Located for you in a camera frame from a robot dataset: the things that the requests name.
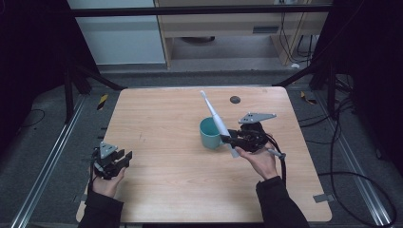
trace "white wall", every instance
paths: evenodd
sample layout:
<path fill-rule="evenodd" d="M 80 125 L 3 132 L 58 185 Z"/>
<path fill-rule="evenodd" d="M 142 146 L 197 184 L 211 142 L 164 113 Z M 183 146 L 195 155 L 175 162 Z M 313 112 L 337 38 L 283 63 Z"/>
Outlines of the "white wall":
<path fill-rule="evenodd" d="M 154 7 L 153 0 L 68 0 L 72 9 Z M 77 17 L 97 65 L 165 64 L 156 16 Z"/>

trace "wooden table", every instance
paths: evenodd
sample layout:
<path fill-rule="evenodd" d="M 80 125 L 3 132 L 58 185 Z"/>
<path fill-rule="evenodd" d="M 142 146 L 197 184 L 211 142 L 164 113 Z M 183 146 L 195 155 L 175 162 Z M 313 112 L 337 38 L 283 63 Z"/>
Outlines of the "wooden table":
<path fill-rule="evenodd" d="M 203 90 L 229 129 L 247 112 L 276 113 L 261 122 L 286 153 L 287 189 L 309 221 L 332 217 L 286 90 L 282 87 L 134 88 L 121 92 L 105 142 L 133 151 L 116 198 L 122 222 L 260 222 L 262 178 L 228 147 L 202 146 L 199 123 L 210 116 Z M 232 104 L 230 97 L 240 97 Z M 80 220 L 85 205 L 77 213 Z"/>

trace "metal rail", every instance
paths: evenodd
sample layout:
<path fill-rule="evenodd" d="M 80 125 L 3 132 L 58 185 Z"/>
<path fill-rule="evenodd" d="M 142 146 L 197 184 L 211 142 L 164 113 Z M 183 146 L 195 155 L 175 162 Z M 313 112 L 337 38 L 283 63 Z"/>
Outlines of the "metal rail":
<path fill-rule="evenodd" d="M 229 14 L 229 13 L 282 13 L 282 12 L 324 12 L 342 9 L 333 4 L 310 5 L 255 5 L 255 6 L 199 6 L 199 7 L 161 7 L 161 8 L 119 8 L 119 9 L 71 9 L 49 10 L 48 15 L 73 17 L 113 17 L 113 16 L 150 16 L 185 14 Z"/>
<path fill-rule="evenodd" d="M 86 96 L 80 95 L 77 105 L 75 106 L 76 112 L 74 113 L 71 121 L 66 123 L 62 129 L 62 132 L 59 135 L 55 145 L 48 156 L 47 161 L 44 164 L 44 167 L 41 170 L 38 178 L 36 179 L 35 183 L 33 184 L 32 188 L 30 189 L 29 195 L 27 196 L 24 204 L 18 211 L 17 215 L 15 216 L 14 220 L 11 223 L 11 228 L 24 228 L 27 226 L 29 222 L 29 218 L 32 215 L 33 210 L 35 209 L 36 204 L 38 203 L 39 199 L 42 196 L 42 193 L 47 186 L 48 180 L 50 175 L 52 174 L 56 163 L 58 162 L 60 155 L 65 148 L 67 140 L 71 134 L 74 125 L 77 123 L 78 117 L 83 109 L 83 104 L 85 102 Z"/>

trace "black sleeve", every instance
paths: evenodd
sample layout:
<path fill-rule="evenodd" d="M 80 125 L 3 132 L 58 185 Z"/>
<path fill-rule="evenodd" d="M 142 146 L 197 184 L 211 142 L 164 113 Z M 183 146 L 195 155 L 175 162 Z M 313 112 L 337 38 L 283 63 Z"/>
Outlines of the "black sleeve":
<path fill-rule="evenodd" d="M 119 228 L 124 204 L 114 198 L 88 191 L 86 209 L 79 228 Z"/>
<path fill-rule="evenodd" d="M 288 195 L 280 177 L 256 185 L 264 227 L 309 227 L 308 221 Z"/>

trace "hand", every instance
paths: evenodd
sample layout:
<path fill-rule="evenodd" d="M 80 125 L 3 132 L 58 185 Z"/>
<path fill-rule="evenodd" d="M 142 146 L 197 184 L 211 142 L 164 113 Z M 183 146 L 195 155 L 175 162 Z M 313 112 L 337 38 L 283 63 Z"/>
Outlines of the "hand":
<path fill-rule="evenodd" d="M 104 180 L 101 177 L 96 177 L 92 183 L 92 191 L 106 197 L 114 198 L 116 190 L 118 189 L 118 184 L 125 176 L 125 170 L 126 168 L 123 167 L 118 176 L 112 178 L 111 180 Z"/>
<path fill-rule="evenodd" d="M 252 164 L 255 171 L 265 180 L 278 176 L 276 158 L 272 153 L 268 152 L 267 149 L 274 149 L 274 146 L 267 143 L 265 147 L 255 153 L 246 152 L 238 146 L 235 147 L 235 150 L 240 156 L 247 159 Z"/>

